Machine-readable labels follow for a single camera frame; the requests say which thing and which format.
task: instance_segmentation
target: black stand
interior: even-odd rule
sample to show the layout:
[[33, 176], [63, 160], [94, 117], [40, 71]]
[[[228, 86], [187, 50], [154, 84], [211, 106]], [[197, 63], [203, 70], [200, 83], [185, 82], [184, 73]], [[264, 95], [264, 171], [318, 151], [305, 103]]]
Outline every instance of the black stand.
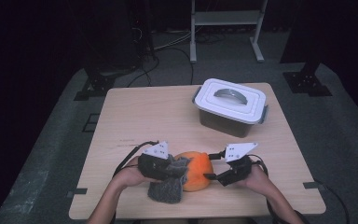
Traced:
[[307, 93], [309, 96], [331, 96], [327, 87], [315, 76], [320, 62], [306, 62], [300, 72], [283, 73], [292, 93]]

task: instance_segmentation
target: plastic storage container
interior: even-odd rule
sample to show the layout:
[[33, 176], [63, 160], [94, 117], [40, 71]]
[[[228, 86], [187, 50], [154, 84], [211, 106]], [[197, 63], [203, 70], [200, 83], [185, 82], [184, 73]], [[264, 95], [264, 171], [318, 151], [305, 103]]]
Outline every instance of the plastic storage container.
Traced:
[[204, 82], [193, 103], [202, 125], [236, 137], [245, 137], [253, 125], [263, 123], [268, 112], [264, 92], [216, 78]]

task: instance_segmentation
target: lid handle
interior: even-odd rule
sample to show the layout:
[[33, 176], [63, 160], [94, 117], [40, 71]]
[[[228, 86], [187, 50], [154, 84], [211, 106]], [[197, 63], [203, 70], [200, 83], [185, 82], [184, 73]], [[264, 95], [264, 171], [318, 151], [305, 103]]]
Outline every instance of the lid handle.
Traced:
[[248, 104], [248, 100], [246, 99], [246, 97], [244, 95], [242, 95], [242, 93], [240, 93], [238, 91], [234, 91], [232, 89], [218, 90], [214, 93], [213, 96], [222, 97], [222, 96], [226, 96], [226, 95], [233, 96], [233, 97], [237, 98], [244, 105]]

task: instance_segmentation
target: wooden table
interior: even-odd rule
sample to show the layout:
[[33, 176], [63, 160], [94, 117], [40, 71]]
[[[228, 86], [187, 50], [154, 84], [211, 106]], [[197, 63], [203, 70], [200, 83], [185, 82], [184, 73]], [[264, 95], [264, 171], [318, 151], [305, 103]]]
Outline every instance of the wooden table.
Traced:
[[[196, 150], [216, 153], [230, 143], [257, 142], [252, 153], [268, 167], [270, 179], [290, 204], [303, 214], [321, 214], [324, 201], [317, 189], [305, 189], [312, 176], [298, 148], [276, 96], [267, 83], [249, 83], [267, 95], [269, 112], [263, 124], [253, 126], [245, 138], [234, 137], [200, 124], [199, 110], [192, 104], [198, 86], [112, 89], [107, 95], [91, 141], [69, 216], [86, 219], [101, 198], [113, 172], [134, 147], [146, 141], [167, 141], [173, 155]], [[229, 166], [213, 161], [217, 174]], [[157, 203], [147, 197], [148, 184], [128, 188], [121, 194], [118, 219], [171, 217], [257, 217], [269, 214], [263, 196], [235, 185], [214, 181], [207, 189], [184, 192], [177, 204]]]

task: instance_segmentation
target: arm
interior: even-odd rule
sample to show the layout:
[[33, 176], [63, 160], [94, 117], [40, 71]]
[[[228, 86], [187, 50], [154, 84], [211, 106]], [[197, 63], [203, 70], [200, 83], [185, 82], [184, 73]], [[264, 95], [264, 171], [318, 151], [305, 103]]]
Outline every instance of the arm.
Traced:
[[272, 183], [266, 174], [264, 174], [258, 165], [253, 165], [252, 172], [248, 177], [237, 183], [240, 186], [264, 195], [271, 204], [272, 210], [281, 219], [291, 224], [303, 223], [281, 191]]
[[137, 164], [138, 157], [135, 157], [112, 178], [87, 223], [110, 223], [116, 212], [120, 194], [124, 189], [145, 181], [156, 181], [144, 177], [139, 172]]

